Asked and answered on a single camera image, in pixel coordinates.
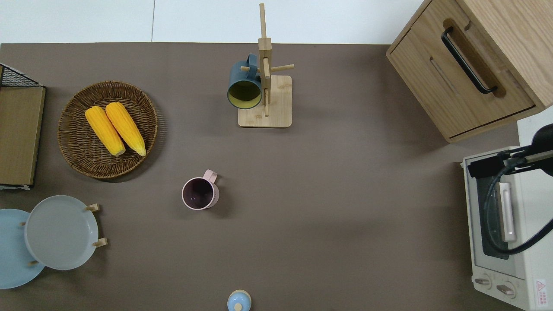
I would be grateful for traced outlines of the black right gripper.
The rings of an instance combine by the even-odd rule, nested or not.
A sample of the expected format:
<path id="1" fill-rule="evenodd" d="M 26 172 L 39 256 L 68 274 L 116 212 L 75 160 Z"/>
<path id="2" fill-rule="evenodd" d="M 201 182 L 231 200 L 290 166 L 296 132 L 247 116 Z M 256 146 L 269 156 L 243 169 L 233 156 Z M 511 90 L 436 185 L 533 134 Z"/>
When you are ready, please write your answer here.
<path id="1" fill-rule="evenodd" d="M 470 177 L 486 178 L 503 175 L 515 175 L 526 171 L 542 170 L 553 175 L 553 125 L 546 125 L 534 134 L 528 146 L 502 150 L 495 155 L 468 164 Z"/>

